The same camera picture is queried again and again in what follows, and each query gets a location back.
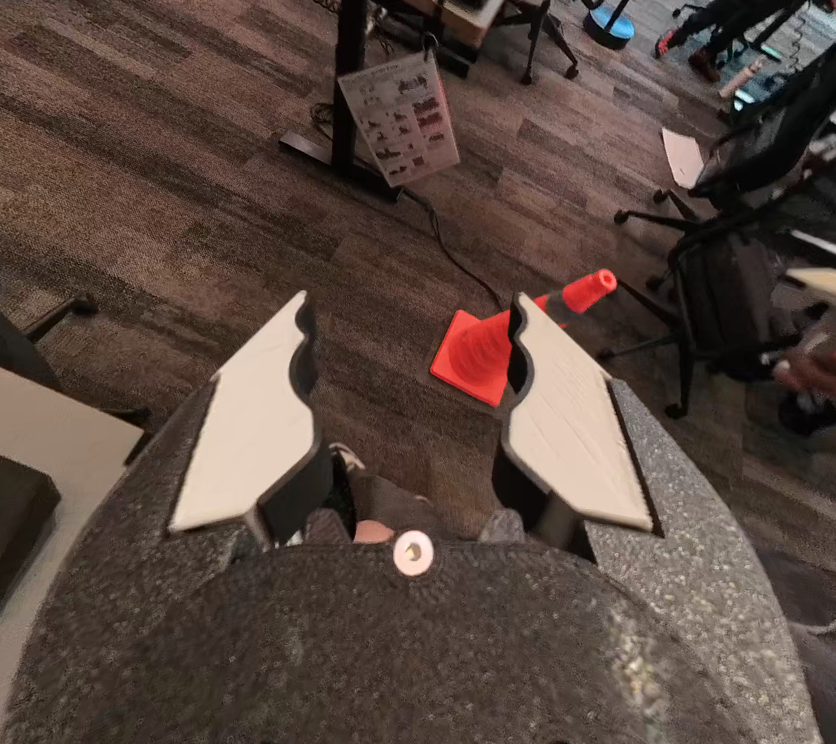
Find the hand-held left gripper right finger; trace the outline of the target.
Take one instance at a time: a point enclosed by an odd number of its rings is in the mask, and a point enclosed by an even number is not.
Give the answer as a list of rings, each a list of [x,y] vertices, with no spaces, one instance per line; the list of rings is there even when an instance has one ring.
[[[524,293],[509,310],[499,437],[499,501],[548,545],[570,545],[585,522],[654,532],[612,379]]]

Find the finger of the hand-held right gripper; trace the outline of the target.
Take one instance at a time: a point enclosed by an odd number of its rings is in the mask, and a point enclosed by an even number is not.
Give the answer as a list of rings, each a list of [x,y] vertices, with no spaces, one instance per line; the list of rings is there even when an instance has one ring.
[[[835,269],[826,267],[789,268],[785,280],[815,295],[835,295]]]

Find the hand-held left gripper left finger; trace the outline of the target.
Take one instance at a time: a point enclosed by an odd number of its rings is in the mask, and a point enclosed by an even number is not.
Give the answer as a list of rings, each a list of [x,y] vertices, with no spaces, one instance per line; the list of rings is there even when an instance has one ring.
[[[280,545],[323,504],[316,337],[312,299],[299,291],[217,370],[171,534],[244,523],[260,544]]]

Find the person's right hand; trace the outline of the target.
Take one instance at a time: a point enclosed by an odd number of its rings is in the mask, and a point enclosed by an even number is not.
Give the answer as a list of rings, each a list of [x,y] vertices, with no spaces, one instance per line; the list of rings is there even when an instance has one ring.
[[[772,377],[797,393],[835,398],[835,337],[818,332],[804,338],[775,365]]]

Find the black office chair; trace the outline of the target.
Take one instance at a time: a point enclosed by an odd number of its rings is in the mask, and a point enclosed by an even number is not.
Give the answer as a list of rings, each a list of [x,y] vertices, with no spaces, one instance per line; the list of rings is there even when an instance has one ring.
[[[665,408],[670,418],[681,418],[689,411],[697,363],[742,382],[763,380],[762,356],[798,343],[800,324],[792,315],[779,313],[768,299],[773,279],[766,247],[746,231],[764,220],[779,199],[768,196],[751,206],[746,197],[772,189],[794,171],[833,111],[833,105],[815,108],[797,102],[763,109],[748,121],[740,119],[714,143],[695,185],[687,191],[690,197],[711,203],[716,210],[711,218],[698,216],[669,190],[658,190],[654,202],[671,201],[680,213],[678,219],[638,210],[614,214],[613,221],[619,226],[636,218],[681,233],[668,254],[665,274],[649,277],[645,283],[655,291],[670,279],[674,311],[631,285],[620,284],[667,326],[667,334],[630,348],[605,348],[597,356],[600,362],[607,362],[675,344],[681,395],[678,402]]]

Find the orange traffic cone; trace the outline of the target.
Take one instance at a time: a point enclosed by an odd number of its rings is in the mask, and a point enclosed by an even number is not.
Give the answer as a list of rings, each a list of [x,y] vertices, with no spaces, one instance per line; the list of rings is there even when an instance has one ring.
[[[614,273],[600,269],[533,302],[565,328],[617,287]],[[456,310],[431,363],[431,374],[477,401],[498,407],[507,387],[510,324],[509,309],[489,318]]]

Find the white cardboard piece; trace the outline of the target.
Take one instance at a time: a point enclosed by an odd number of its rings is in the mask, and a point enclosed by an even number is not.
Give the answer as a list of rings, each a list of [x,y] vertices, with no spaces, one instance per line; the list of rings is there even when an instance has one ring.
[[[681,189],[693,189],[705,166],[697,139],[668,128],[661,130],[661,138],[674,183]]]

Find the laminated picture sheet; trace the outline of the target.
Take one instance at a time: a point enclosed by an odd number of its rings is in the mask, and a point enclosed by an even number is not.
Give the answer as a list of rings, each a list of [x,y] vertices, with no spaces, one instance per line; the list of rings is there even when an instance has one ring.
[[[433,48],[337,78],[387,185],[404,187],[461,161]]]

